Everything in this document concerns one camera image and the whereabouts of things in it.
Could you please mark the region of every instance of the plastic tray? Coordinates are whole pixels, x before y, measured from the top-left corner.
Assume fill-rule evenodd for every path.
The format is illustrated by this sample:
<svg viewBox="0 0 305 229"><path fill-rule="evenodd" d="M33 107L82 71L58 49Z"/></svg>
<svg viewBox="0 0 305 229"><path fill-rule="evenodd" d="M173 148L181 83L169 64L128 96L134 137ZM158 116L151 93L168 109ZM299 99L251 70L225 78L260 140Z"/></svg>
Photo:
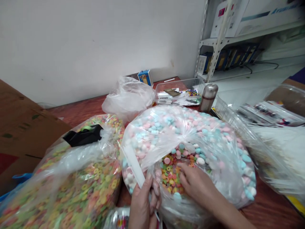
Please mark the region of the plastic tray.
<svg viewBox="0 0 305 229"><path fill-rule="evenodd" d="M288 110L304 116L302 112L305 106L305 91L287 84L220 92L215 99L214 108L216 114L223 121L228 122L244 140L260 178L278 193L295 196L304 205L304 180L286 167L283 158L272 153L236 112L236 109L244 103L255 105L265 100L282 101ZM274 181L285 181L287 184L275 188Z"/></svg>
<svg viewBox="0 0 305 229"><path fill-rule="evenodd" d="M200 104L201 101L201 95L203 92L203 89L205 87L205 84L202 79L200 78L193 78L188 80L179 80L179 81L170 81L166 83L160 83L156 87L156 97L154 99L154 102L157 104L174 104L174 105L180 105L180 106L196 106ZM188 96L188 94L181 94L175 97L172 97L171 95L167 94L164 90L165 89L177 89L177 91L183 91L183 90L194 90L197 89L198 93L200 95L198 96Z"/></svg>

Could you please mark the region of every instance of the small box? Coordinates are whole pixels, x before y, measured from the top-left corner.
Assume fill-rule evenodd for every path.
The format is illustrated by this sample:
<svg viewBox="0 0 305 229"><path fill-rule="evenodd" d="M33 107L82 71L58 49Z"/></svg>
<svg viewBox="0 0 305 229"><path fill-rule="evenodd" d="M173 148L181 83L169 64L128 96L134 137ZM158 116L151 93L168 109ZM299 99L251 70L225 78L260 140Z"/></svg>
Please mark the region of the small box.
<svg viewBox="0 0 305 229"><path fill-rule="evenodd" d="M211 38L217 38L227 1L216 10ZM304 20L303 0L238 0L225 37L238 37L273 27Z"/></svg>
<svg viewBox="0 0 305 229"><path fill-rule="evenodd" d="M149 86L153 86L153 79L150 75L150 70L141 71L138 74L139 80Z"/></svg>

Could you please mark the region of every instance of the plastic wrap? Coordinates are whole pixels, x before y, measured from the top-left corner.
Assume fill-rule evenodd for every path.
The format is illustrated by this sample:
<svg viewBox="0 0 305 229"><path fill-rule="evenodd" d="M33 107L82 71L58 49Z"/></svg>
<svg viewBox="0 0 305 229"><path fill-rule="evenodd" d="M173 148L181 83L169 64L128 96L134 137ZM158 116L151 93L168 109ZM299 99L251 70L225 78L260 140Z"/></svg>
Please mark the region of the plastic wrap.
<svg viewBox="0 0 305 229"><path fill-rule="evenodd" d="M255 105L268 100L281 101L286 109L305 117L305 91L288 84L220 92L215 100L215 110L218 116L228 122L243 139L261 179L276 192L295 196L305 205L304 180L286 165L278 153L274 153L261 140L236 111L244 103Z"/></svg>
<svg viewBox="0 0 305 229"><path fill-rule="evenodd" d="M164 182L161 178L164 157L175 158L174 163L187 162L191 156L197 160L205 158L206 164L197 163L196 167L210 176L229 202L240 208L254 200L256 179L248 152L228 124L208 114L171 105L150 108L127 126L121 153L126 156L127 151L133 151L142 171L148 169L160 184ZM123 159L122 172L132 193L137 181L128 160ZM161 188L164 221L176 228L206 225L210 215L184 195L175 198L173 191L168 191L168 182L165 183L166 187Z"/></svg>
<svg viewBox="0 0 305 229"><path fill-rule="evenodd" d="M120 77L114 90L107 95L102 109L131 122L140 112L152 106L155 90L132 77Z"/></svg>
<svg viewBox="0 0 305 229"><path fill-rule="evenodd" d="M100 141L71 148L60 138L47 150L34 176L4 200L1 228L101 228L119 195L124 126L106 114L73 130L95 124L103 127Z"/></svg>

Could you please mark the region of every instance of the cardboard box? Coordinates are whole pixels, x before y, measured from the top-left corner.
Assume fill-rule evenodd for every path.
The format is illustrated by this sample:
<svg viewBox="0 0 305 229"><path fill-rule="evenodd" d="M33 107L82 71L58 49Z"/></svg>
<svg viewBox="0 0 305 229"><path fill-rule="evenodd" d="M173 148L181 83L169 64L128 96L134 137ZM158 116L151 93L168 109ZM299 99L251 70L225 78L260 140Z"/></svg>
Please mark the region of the cardboard box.
<svg viewBox="0 0 305 229"><path fill-rule="evenodd" d="M71 127L0 80L0 195L12 176L31 173L46 149Z"/></svg>
<svg viewBox="0 0 305 229"><path fill-rule="evenodd" d="M227 1L217 8L211 38L219 35L226 5ZM305 22L304 8L303 0L238 0L226 37L238 37L297 21Z"/></svg>

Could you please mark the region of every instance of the red table surface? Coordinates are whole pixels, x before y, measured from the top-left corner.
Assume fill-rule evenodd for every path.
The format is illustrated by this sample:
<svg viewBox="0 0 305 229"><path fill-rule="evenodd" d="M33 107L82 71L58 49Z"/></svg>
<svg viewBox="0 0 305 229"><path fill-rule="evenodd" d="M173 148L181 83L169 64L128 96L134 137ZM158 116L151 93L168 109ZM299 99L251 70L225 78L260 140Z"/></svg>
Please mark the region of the red table surface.
<svg viewBox="0 0 305 229"><path fill-rule="evenodd" d="M174 81L178 80L180 80L179 77L175 77ZM153 87L156 88L159 83L164 83L164 81L155 82ZM63 121L71 125L71 127L75 127L94 115L104 114L102 103L105 98L106 95L103 95L48 110L57 117L63 117ZM198 110L198 106L189 108ZM131 195L123 183L117 206L127 206L130 203ZM258 175L255 201L241 209L241 212L257 228L305 228L305 220L294 210L288 200L274 192Z"/></svg>

